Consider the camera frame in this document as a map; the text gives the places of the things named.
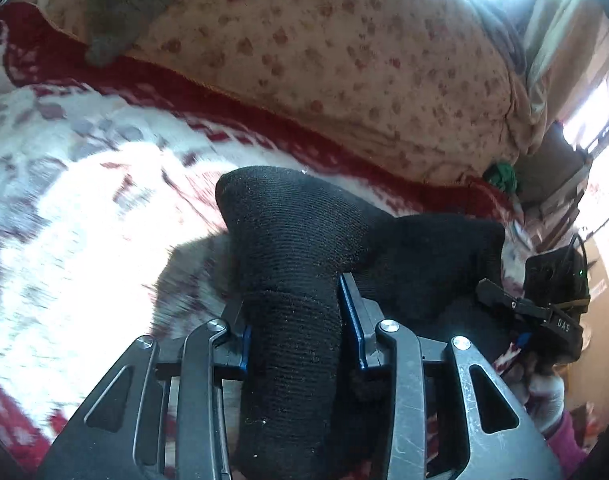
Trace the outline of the pink sleeve forearm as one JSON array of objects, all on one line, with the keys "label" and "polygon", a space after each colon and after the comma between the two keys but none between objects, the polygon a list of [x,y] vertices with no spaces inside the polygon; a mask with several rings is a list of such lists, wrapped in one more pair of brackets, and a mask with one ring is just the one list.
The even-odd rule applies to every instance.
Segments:
[{"label": "pink sleeve forearm", "polygon": [[564,479],[569,479],[589,456],[575,440],[572,418],[567,411],[562,413],[556,429],[546,440],[558,458]]}]

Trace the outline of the right gloved hand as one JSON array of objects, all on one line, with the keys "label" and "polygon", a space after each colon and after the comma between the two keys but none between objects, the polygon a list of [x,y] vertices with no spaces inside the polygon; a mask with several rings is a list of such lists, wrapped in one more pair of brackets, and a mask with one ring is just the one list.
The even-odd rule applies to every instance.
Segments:
[{"label": "right gloved hand", "polygon": [[565,383],[550,366],[539,362],[534,352],[521,356],[503,374],[504,382],[544,437],[561,425],[565,414]]}]

